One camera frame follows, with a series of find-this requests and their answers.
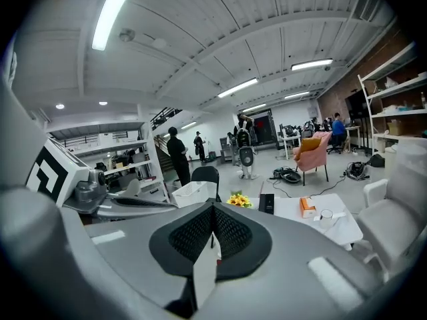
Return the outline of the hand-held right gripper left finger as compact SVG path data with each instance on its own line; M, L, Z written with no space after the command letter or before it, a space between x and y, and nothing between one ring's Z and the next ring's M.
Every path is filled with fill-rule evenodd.
M91 319L213 319L214 300L197 308L193 263L176 251L169 233L209 211L198 203L123 221L84 226L62 209L71 253L86 282L104 297Z

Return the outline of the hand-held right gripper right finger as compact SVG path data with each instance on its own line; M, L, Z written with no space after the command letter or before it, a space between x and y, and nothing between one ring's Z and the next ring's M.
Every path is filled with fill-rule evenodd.
M235 208L265 227L272 248L249 276L217 283L197 319L374 319L392 288L315 229Z

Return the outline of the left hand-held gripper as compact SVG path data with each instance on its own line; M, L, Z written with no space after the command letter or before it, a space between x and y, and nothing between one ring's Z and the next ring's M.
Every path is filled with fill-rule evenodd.
M46 140L26 181L26 187L50 198L58 207L96 209L107 195L104 172L92 169L62 144ZM116 205L101 205L96 211L102 220L133 219L177 209L171 203L137 197L116 197Z

